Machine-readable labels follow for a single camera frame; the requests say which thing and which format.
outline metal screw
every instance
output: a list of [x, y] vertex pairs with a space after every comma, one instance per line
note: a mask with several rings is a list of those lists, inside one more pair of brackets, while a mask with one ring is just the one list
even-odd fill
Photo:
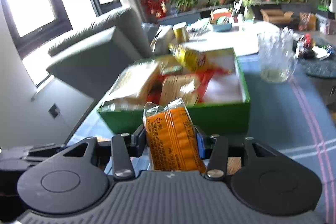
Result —
[[129, 169], [121, 169], [115, 172], [115, 175], [120, 178], [126, 178], [132, 175], [132, 171]]
[[223, 175], [224, 175], [224, 172], [218, 169], [212, 169], [207, 172], [208, 177], [215, 178], [215, 179], [221, 178]]

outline blue tablecloth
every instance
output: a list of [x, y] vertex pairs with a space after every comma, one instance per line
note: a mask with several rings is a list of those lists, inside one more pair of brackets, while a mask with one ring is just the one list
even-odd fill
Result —
[[[248, 136], [313, 170], [323, 183], [315, 211], [326, 223], [336, 223], [336, 161], [332, 160], [336, 158], [336, 128], [317, 91], [300, 66], [288, 82], [270, 84], [259, 76], [257, 55], [240, 57], [239, 61], [251, 96]], [[94, 110], [68, 144], [88, 136], [112, 135]], [[148, 156], [134, 159], [133, 166], [135, 170], [147, 169]]]

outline pink stripe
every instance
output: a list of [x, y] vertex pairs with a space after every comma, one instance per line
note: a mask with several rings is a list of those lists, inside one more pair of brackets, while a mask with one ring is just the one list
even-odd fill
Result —
[[303, 101], [299, 95], [299, 92], [296, 88], [296, 86], [292, 83], [292, 79], [293, 77], [291, 78], [291, 80], [289, 81], [291, 86], [292, 86], [292, 89], [293, 89], [293, 92], [295, 94], [295, 97], [296, 99], [298, 100], [299, 102], [299, 105], [301, 107], [301, 110], [302, 110], [302, 114], [304, 115], [305, 119], [306, 119], [306, 122], [308, 124], [308, 127], [310, 129], [310, 133], [311, 133], [311, 136], [313, 138], [313, 141], [316, 145], [316, 151], [317, 151], [317, 157], [319, 159], [319, 163], [320, 163], [320, 169], [321, 169], [321, 174], [322, 174], [322, 180], [323, 180], [323, 184], [325, 185], [324, 187], [324, 196], [325, 196], [325, 221], [326, 223], [329, 222], [329, 199], [328, 199], [328, 187], [327, 187], [327, 179], [326, 179], [326, 174], [325, 174], [325, 171], [324, 171], [324, 165], [323, 165], [323, 161], [322, 161], [322, 156], [321, 156], [321, 152], [320, 152], [320, 148], [319, 146], [317, 145], [318, 144], [318, 140], [317, 140], [317, 137], [315, 135], [315, 130], [314, 130], [314, 127], [307, 115], [307, 112], [306, 112], [306, 109], [305, 109], [305, 105], [303, 104]]
[[332, 192], [332, 197], [333, 197], [333, 222], [332, 223], [335, 223], [335, 220], [336, 220], [336, 195], [335, 195], [334, 176], [333, 176], [333, 171], [332, 171], [332, 168], [331, 168], [327, 148], [326, 148], [325, 142], [323, 140], [322, 131], [320, 129], [319, 123], [318, 123], [310, 105], [308, 104], [308, 100], [307, 100], [302, 88], [300, 87], [298, 81], [294, 77], [293, 77], [293, 81], [294, 81], [294, 84], [296, 85], [296, 87], [298, 88], [299, 93], [301, 94], [301, 97], [303, 99], [303, 102], [306, 105], [306, 109], [308, 110], [310, 118], [312, 119], [312, 121], [315, 125], [315, 128], [316, 128], [317, 133], [318, 133], [319, 138], [320, 138], [320, 142], [322, 142], [322, 147], [324, 149], [325, 160], [327, 162], [327, 168], [328, 168], [328, 172], [329, 172], [329, 179], [331, 180], [331, 192]]

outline glass pitcher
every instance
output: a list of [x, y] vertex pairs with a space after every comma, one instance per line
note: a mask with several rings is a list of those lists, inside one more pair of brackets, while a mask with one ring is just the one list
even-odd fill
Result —
[[261, 78], [267, 82], [285, 82], [297, 64], [293, 52], [293, 30], [287, 27], [279, 32], [258, 34]]

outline ribbed gray surface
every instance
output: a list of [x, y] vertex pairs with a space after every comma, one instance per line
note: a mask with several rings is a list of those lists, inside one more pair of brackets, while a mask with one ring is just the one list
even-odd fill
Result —
[[150, 172], [117, 183], [104, 202], [89, 212], [68, 218], [48, 218], [28, 212], [22, 224], [281, 224], [323, 223], [313, 212], [272, 217], [240, 203], [222, 182], [210, 182], [194, 172]]

